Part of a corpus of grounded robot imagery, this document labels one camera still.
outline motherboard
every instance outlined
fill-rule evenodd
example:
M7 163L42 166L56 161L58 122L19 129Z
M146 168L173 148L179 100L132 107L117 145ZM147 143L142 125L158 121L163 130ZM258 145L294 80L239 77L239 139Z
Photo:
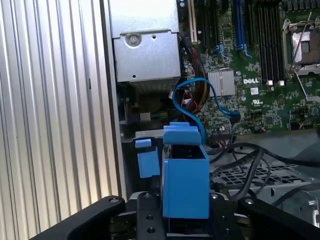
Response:
M222 106L266 132L320 126L320 0L179 2L180 12L194 8L191 40ZM191 65L184 67L192 78ZM213 96L198 114L209 137L232 127ZM238 129L256 133L250 125Z

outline black ram slot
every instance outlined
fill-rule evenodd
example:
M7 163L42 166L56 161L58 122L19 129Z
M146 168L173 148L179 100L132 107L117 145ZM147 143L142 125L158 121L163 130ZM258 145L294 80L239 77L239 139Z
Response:
M257 2L258 42L262 81L284 79L279 0Z

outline metal side panel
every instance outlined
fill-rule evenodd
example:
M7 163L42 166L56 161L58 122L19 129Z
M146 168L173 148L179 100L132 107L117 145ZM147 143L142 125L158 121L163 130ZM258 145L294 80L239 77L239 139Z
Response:
M100 1L0 1L0 240L119 195Z

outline cpu socket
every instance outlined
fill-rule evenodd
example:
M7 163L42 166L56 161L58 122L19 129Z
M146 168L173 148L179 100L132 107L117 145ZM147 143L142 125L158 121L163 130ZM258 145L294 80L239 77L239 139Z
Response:
M319 17L315 21L310 20L307 24L306 21L291 23L286 19L282 30L285 69L289 77L292 78L294 72L299 76L309 73L320 74Z

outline heatsink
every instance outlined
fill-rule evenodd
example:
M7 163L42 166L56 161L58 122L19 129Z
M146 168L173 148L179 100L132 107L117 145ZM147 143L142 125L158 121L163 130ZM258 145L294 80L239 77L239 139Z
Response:
M219 70L208 72L209 82L214 86L217 97L236 94L235 76L233 70Z

